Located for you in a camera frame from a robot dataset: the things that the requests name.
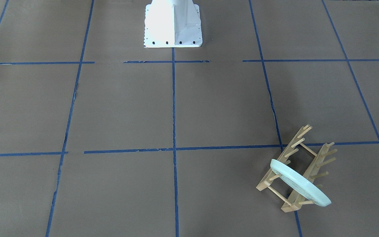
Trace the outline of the light green plate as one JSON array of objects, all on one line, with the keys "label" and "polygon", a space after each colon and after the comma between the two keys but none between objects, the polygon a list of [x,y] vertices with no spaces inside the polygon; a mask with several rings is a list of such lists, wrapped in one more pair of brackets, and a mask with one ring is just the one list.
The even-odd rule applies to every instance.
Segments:
[{"label": "light green plate", "polygon": [[331,204],[331,200],[318,187],[286,164],[272,159],[270,168],[277,175],[277,178],[280,178],[293,190],[308,199],[308,201],[301,201],[301,204],[311,203],[322,207]]}]

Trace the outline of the wooden dish rack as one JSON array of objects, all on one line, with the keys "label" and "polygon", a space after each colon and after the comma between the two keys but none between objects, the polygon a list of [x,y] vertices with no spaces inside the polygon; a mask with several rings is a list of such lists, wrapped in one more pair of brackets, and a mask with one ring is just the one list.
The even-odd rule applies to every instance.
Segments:
[{"label": "wooden dish rack", "polygon": [[[334,142],[332,142],[329,144],[324,143],[317,153],[311,150],[311,148],[304,143],[304,136],[311,129],[312,126],[309,124],[299,129],[280,156],[278,156],[277,159],[271,159],[270,168],[256,186],[257,190],[263,191],[268,189],[280,198],[283,201],[281,210],[286,213],[298,211],[302,206],[307,204],[326,207],[332,203],[328,196],[321,190],[321,187],[314,184],[314,181],[319,177],[328,175],[327,171],[320,173],[320,168],[336,160],[335,157],[328,157],[336,153],[337,149],[331,150],[331,147],[334,145]],[[303,174],[289,167],[289,158],[299,151],[299,146],[313,155],[313,160]],[[282,180],[293,189],[288,197],[285,197],[272,187],[276,179]]]}]

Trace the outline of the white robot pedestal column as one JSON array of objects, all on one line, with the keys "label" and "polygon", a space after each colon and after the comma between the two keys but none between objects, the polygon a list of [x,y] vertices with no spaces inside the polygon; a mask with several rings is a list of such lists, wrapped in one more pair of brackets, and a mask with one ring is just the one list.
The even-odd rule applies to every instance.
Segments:
[{"label": "white robot pedestal column", "polygon": [[153,0],[145,6],[144,47],[191,48],[202,45],[200,8],[192,0]]}]

